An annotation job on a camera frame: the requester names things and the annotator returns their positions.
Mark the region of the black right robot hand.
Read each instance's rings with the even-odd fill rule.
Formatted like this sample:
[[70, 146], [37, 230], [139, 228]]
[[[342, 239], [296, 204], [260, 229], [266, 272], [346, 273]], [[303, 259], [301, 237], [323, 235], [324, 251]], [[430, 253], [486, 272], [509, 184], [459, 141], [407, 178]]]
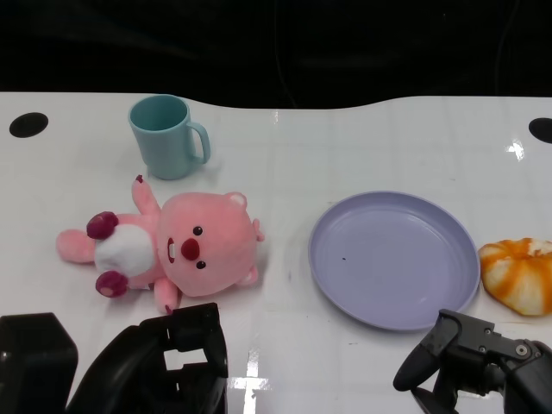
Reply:
[[399, 368], [393, 386], [425, 413], [455, 413], [458, 392], [498, 392], [505, 413], [551, 412], [551, 348], [510, 339], [495, 324], [440, 310], [434, 327]]

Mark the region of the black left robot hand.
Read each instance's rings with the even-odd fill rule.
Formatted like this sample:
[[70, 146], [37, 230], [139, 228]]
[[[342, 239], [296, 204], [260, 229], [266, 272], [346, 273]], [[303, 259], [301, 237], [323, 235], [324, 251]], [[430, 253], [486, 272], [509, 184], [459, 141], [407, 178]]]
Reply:
[[116, 336], [72, 387], [78, 349], [53, 313], [1, 318], [3, 413], [225, 413], [228, 355], [215, 303]]

